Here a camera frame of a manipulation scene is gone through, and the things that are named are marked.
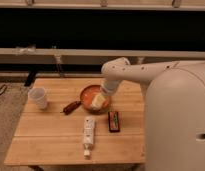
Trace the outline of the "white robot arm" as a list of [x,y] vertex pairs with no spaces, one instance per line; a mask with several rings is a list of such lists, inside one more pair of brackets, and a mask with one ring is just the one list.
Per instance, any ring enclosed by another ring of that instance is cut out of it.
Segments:
[[146,86],[146,171],[205,171],[205,60],[132,65],[118,58],[101,73],[105,96],[124,80]]

